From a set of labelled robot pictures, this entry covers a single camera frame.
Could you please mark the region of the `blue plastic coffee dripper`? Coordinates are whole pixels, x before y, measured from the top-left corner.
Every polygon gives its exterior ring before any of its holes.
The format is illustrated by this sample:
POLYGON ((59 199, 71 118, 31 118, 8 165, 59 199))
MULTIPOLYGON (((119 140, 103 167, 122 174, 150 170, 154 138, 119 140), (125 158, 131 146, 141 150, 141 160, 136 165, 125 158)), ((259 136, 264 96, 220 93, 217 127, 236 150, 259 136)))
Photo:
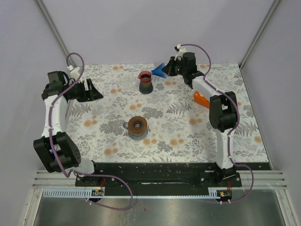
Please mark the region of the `blue plastic coffee dripper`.
POLYGON ((162 71, 162 69, 165 66, 166 66, 165 63, 161 63, 155 69, 151 70, 151 74, 166 79, 167 78, 167 74, 162 71))

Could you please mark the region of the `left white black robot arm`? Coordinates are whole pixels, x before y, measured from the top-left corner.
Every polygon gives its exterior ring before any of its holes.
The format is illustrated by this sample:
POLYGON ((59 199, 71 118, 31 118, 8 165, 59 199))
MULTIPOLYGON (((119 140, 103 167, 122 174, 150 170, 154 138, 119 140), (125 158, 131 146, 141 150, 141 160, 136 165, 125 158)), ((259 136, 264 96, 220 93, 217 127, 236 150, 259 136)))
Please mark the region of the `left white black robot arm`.
POLYGON ((76 82, 62 71, 49 72, 48 79, 49 83, 41 94, 46 107, 44 130, 41 137, 34 140, 33 148, 48 172, 70 173, 74 170, 87 173, 86 181, 97 186, 102 180, 101 173, 95 170, 93 161, 81 157, 66 128, 72 100, 91 102, 102 99, 103 95, 91 79, 76 82))

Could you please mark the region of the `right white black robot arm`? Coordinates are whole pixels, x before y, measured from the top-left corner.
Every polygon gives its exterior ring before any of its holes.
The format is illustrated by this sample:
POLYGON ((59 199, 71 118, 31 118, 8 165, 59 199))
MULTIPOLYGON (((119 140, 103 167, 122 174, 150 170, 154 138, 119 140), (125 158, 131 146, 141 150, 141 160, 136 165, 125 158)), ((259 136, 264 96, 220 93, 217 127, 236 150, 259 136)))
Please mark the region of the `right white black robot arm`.
POLYGON ((196 57, 192 52, 170 57, 162 71, 168 76, 181 75, 186 85, 209 101, 209 122, 217 138, 214 181, 219 186, 227 185, 236 174, 232 160, 233 131, 239 122, 235 93, 222 92, 206 80, 206 76, 197 69, 196 57))

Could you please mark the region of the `clear glass server pitcher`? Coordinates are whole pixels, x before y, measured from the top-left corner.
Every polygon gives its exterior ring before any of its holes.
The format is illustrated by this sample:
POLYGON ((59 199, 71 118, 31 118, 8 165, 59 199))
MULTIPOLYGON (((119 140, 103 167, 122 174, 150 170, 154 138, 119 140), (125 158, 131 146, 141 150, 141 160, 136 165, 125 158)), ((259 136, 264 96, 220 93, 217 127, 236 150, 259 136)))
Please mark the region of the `clear glass server pitcher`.
POLYGON ((129 123, 128 122, 124 122, 123 123, 123 127, 124 129, 126 129, 128 131, 128 136, 133 139, 133 140, 141 140, 144 139, 149 132, 149 128, 147 127, 146 129, 143 129, 142 132, 138 133, 138 134, 134 134, 130 128, 129 128, 129 123))

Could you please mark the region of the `orange coffee filter box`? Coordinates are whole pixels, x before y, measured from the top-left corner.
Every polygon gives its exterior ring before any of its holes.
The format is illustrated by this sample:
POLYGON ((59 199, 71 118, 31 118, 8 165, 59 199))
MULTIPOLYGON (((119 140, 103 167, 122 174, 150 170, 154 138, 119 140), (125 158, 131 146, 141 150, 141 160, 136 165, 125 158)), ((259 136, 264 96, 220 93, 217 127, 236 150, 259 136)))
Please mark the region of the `orange coffee filter box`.
POLYGON ((209 101, 203 96, 201 95, 198 91, 196 91, 193 95, 193 99, 194 102, 196 102, 197 104, 209 109, 210 108, 210 103, 209 101))

